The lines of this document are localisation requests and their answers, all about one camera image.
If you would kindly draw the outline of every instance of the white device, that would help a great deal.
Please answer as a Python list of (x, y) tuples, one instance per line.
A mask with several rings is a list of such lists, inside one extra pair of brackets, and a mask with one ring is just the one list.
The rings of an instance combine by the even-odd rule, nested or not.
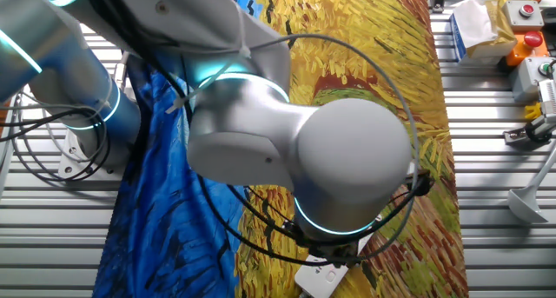
[(539, 83), (548, 80), (550, 57), (529, 57), (510, 74), (513, 99), (518, 103), (532, 103), (539, 100)]
[(540, 14), (539, 3), (530, 0), (509, 0), (502, 7), (514, 32), (540, 31), (545, 21)]
[(550, 123), (556, 123), (556, 84), (546, 80), (539, 84), (539, 100), (542, 114)]
[[(359, 240), (357, 255), (361, 253), (372, 236), (373, 234)], [(309, 255), (306, 261), (324, 262), (326, 260)], [(336, 290), (348, 270), (349, 268), (345, 265), (336, 268), (334, 264), (324, 267), (301, 266), (295, 274), (295, 283), (303, 289), (306, 295), (311, 295), (314, 298), (328, 298)]]

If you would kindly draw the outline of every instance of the black cable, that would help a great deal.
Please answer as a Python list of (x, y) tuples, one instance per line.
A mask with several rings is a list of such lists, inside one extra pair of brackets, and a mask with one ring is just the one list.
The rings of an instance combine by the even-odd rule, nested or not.
[(229, 226), (229, 224), (222, 218), (222, 215), (220, 214), (220, 212), (218, 212), (218, 209), (216, 209), (216, 206), (215, 206), (214, 202), (212, 201), (212, 198), (210, 198), (210, 194), (209, 194), (209, 191), (207, 190), (207, 185), (205, 184), (204, 178), (197, 174), (197, 179), (199, 180), (199, 183), (201, 184), (201, 192), (204, 195), (205, 200), (207, 201), (208, 207), (210, 208), (212, 213), (215, 215), (216, 220), (218, 220), (218, 222), (224, 227), (224, 229), (226, 229), (231, 235), (233, 235), (235, 238), (237, 238), (240, 242), (244, 243), (248, 247), (250, 247), (253, 250), (256, 250), (256, 251), (258, 251), (258, 252), (260, 252), (264, 255), (267, 255), (271, 258), (279, 259), (279, 260), (282, 260), (282, 261), (285, 261), (285, 262), (306, 265), (306, 266), (309, 266), (309, 267), (322, 267), (322, 266), (327, 266), (329, 264), (334, 263), (334, 262), (330, 262), (330, 261), (306, 262), (304, 260), (299, 260), (299, 259), (286, 257), (284, 255), (279, 255), (279, 254), (276, 254), (275, 252), (266, 250), (265, 248), (262, 248), (262, 247), (259, 247), (259, 246), (255, 245), (250, 240), (243, 237), (241, 234), (237, 233), (233, 228), (231, 228)]
[(554, 64), (556, 64), (556, 59), (552, 60), (550, 62), (550, 64), (548, 65), (548, 69), (546, 71), (546, 73), (548, 74), (548, 77), (553, 80), (554, 79)]
[[(249, 211), (251, 211), (251, 213), (253, 215), (255, 215), (256, 217), (259, 218), (259, 220), (261, 220), (262, 222), (267, 223), (268, 218), (264, 215), (262, 215), (259, 211), (257, 211), (255, 209), (255, 207), (253, 207), (252, 204), (250, 204), (245, 198), (242, 197), (242, 195), (240, 193), (237, 192), (237, 190), (232, 186), (232, 185), (228, 185), (228, 189), (232, 192), (232, 194), (235, 196), (235, 198), (237, 200), (239, 200), (242, 205), (247, 208)], [(297, 238), (297, 236), (295, 236), (292, 232), (288, 231), (287, 229), (281, 228), (277, 225), (274, 225), (273, 227), (271, 227), (273, 230), (276, 230), (280, 233), (282, 233), (283, 235), (295, 240)]]
[(36, 129), (36, 128), (40, 127), (40, 126), (43, 126), (43, 125), (46, 124), (46, 123), (54, 122), (55, 120), (60, 119), (60, 118), (62, 118), (62, 117), (64, 117), (64, 116), (82, 114), (83, 110), (88, 110), (88, 109), (82, 109), (82, 110), (73, 109), (73, 110), (68, 110), (68, 111), (64, 111), (64, 112), (61, 112), (61, 113), (59, 113), (59, 114), (55, 114), (55, 115), (53, 115), (53, 116), (49, 116), (49, 117), (46, 117), (46, 118), (43, 118), (43, 119), (32, 120), (32, 121), (23, 122), (23, 123), (0, 123), (0, 127), (19, 127), (19, 126), (22, 126), (22, 125), (28, 125), (28, 124), (31, 124), (31, 123), (35, 123), (35, 125), (33, 125), (33, 126), (31, 126), (31, 127), (28, 127), (28, 128), (26, 128), (26, 129), (22, 129), (22, 130), (20, 130), (20, 131), (17, 132), (17, 133), (14, 133), (14, 134), (11, 134), (11, 135), (9, 135), (9, 136), (0, 138), (0, 142), (7, 142), (7, 141), (10, 141), (10, 140), (12, 140), (12, 139), (14, 139), (14, 138), (18, 138), (19, 136), (22, 136), (22, 135), (24, 135), (24, 134), (27, 134), (27, 133), (31, 132), (33, 129)]
[[(16, 100), (14, 101), (14, 105), (15, 105), (15, 106), (17, 106), (17, 105), (19, 104), (19, 99), (20, 99), (20, 97), (16, 97)], [(75, 111), (78, 111), (79, 114), (81, 114), (81, 115), (83, 115), (83, 116), (91, 116), (91, 115), (93, 114), (93, 112), (92, 112), (90, 109), (80, 109), (80, 108), (76, 108)], [(16, 111), (14, 110), (14, 112), (13, 112), (13, 114), (12, 114), (12, 119), (11, 119), (13, 123), (15, 122), (15, 119), (16, 119), (17, 117), (20, 117), (20, 118), (21, 118), (21, 113), (22, 113), (21, 110), (19, 110), (19, 112), (16, 112)], [(103, 119), (102, 119), (99, 115), (97, 115), (96, 117), (100, 120), (100, 122), (101, 122), (102, 125), (106, 125), (106, 123), (103, 121)], [(100, 136), (100, 132), (99, 132), (99, 129), (100, 129), (100, 128), (98, 128), (98, 126), (95, 125), (96, 122), (95, 122), (94, 120), (95, 120), (94, 118), (91, 119), (91, 121), (94, 123), (93, 128), (94, 128), (94, 130), (95, 130), (95, 132), (96, 132), (96, 144), (98, 145), (98, 147), (102, 147), (102, 144), (101, 144), (101, 136)], [(22, 164), (31, 174), (33, 174), (34, 176), (36, 176), (36, 177), (39, 178), (40, 180), (45, 181), (45, 182), (71, 182), (71, 181), (76, 182), (76, 181), (83, 181), (83, 180), (85, 180), (85, 179), (91, 177), (92, 175), (94, 175), (94, 174), (104, 165), (104, 163), (105, 163), (106, 160), (108, 159), (109, 152), (110, 152), (110, 139), (109, 139), (109, 135), (108, 135), (108, 131), (107, 131), (107, 130), (106, 130), (105, 134), (107, 134), (107, 135), (106, 135), (106, 140), (107, 140), (108, 145), (107, 145), (106, 153), (104, 154), (103, 159), (101, 160), (101, 162), (99, 162), (99, 164), (97, 165), (97, 167), (94, 168), (94, 169), (92, 169), (92, 170), (90, 171), (90, 173), (88, 173), (89, 168), (93, 165), (93, 163), (95, 162), (96, 158), (99, 156), (100, 152), (96, 152), (96, 154), (94, 154), (94, 155), (91, 157), (91, 161), (89, 162), (89, 164), (88, 164), (82, 171), (80, 171), (80, 172), (77, 173), (76, 175), (73, 175), (73, 176), (67, 177), (67, 178), (62, 178), (61, 176), (55, 175), (55, 174), (51, 173), (50, 171), (48, 171), (48, 169), (43, 165), (42, 162), (40, 162), (40, 160), (38, 160), (38, 158), (36, 157), (36, 155), (33, 153), (32, 149), (31, 149), (31, 147), (30, 147), (30, 145), (29, 145), (29, 141), (27, 140), (25, 134), (22, 135), (22, 138), (23, 138), (23, 141), (24, 141), (24, 143), (25, 143), (25, 147), (27, 148), (27, 150), (28, 150), (30, 156), (33, 158), (33, 160), (35, 161), (35, 163), (38, 164), (38, 165), (43, 169), (43, 171), (44, 171), (45, 173), (47, 173), (48, 175), (52, 176), (53, 178), (48, 178), (48, 177), (42, 176), (42, 175), (38, 174), (37, 172), (35, 172), (35, 170), (33, 170), (33, 169), (23, 160), (23, 157), (22, 157), (22, 155), (21, 155), (21, 152), (19, 151), (19, 148), (18, 148), (18, 146), (17, 146), (17, 140), (16, 140), (15, 138), (13, 138), (13, 139), (11, 139), (11, 141), (12, 141), (12, 145), (13, 145), (13, 148), (14, 148), (14, 152), (16, 153), (16, 156), (17, 156), (17, 158), (19, 159), (19, 161), (21, 162), (21, 164)], [(78, 176), (83, 175), (84, 173), (88, 173), (88, 174), (85, 175), (85, 176), (83, 176), (83, 177), (79, 177), (79, 178), (78, 178)]]
[(182, 62), (182, 72), (183, 72), (183, 81), (185, 82), (185, 85), (187, 87), (187, 94), (189, 95), (189, 81), (188, 81), (188, 72), (186, 71), (185, 68), (185, 60), (183, 59), (183, 55), (180, 55), (180, 61)]
[(392, 199), (390, 199), (390, 201), (388, 202), (388, 204), (397, 201), (398, 199), (402, 198), (403, 196), (407, 195), (409, 192), (405, 192), (405, 193), (401, 193), (399, 195), (395, 195), (394, 197), (392, 197)]
[(412, 188), (409, 191), (409, 193), (407, 193), (405, 199), (397, 207), (395, 207), (394, 210), (392, 210), (384, 219), (373, 224), (373, 226), (366, 231), (360, 232), (355, 235), (351, 235), (344, 239), (334, 240), (334, 242), (323, 241), (321, 242), (321, 245), (337, 246), (337, 244), (335, 243), (337, 241), (344, 244), (348, 244), (350, 242), (357, 242), (361, 238), (376, 232), (377, 230), (381, 229), (384, 225), (386, 225), (386, 223), (390, 222), (390, 220), (392, 220), (395, 216), (397, 216), (411, 202), (412, 199), (414, 199), (416, 196), (422, 196), (428, 193), (428, 191), (432, 186), (433, 185), (431, 184), (431, 179), (428, 177), (428, 175), (422, 175), (421, 178), (417, 180), (417, 184), (412, 184)]
[[(249, 191), (250, 191), (253, 195), (255, 195), (255, 197), (259, 198), (260, 200), (262, 200), (262, 201), (267, 201), (267, 200), (268, 200), (268, 198), (263, 198), (261, 195), (259, 195), (257, 192), (255, 192), (255, 190), (254, 190), (253, 188), (251, 188), (250, 186), (246, 186), (246, 188), (248, 188)], [(288, 219), (287, 216), (283, 215), (283, 214), (280, 212), (280, 210), (278, 210), (278, 209), (275, 208), (273, 205), (271, 205), (270, 202), (268, 203), (268, 206), (269, 206), (272, 210), (274, 210), (279, 216), (281, 216), (284, 220), (291, 222), (291, 220)]]

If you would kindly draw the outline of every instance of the white box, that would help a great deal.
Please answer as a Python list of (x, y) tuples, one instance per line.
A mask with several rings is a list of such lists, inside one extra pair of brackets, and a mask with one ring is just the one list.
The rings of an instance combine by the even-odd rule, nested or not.
[(506, 56), (517, 41), (497, 45), (481, 45), (498, 37), (493, 29), (484, 0), (466, 0), (453, 10), (450, 16), (453, 43), (458, 63), (472, 65), (495, 65)]

